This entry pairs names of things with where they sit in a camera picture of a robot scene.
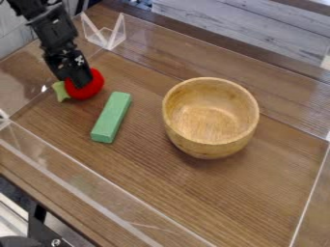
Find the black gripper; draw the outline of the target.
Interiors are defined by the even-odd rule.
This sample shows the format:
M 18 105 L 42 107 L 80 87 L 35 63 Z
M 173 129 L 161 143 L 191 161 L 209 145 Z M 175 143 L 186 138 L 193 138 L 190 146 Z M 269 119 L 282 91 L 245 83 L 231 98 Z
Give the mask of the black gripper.
M 44 61 L 59 80 L 70 79 L 78 89 L 93 81 L 93 71 L 75 39 L 78 29 L 62 2 L 7 0 L 18 16 L 27 20 L 40 40 Z

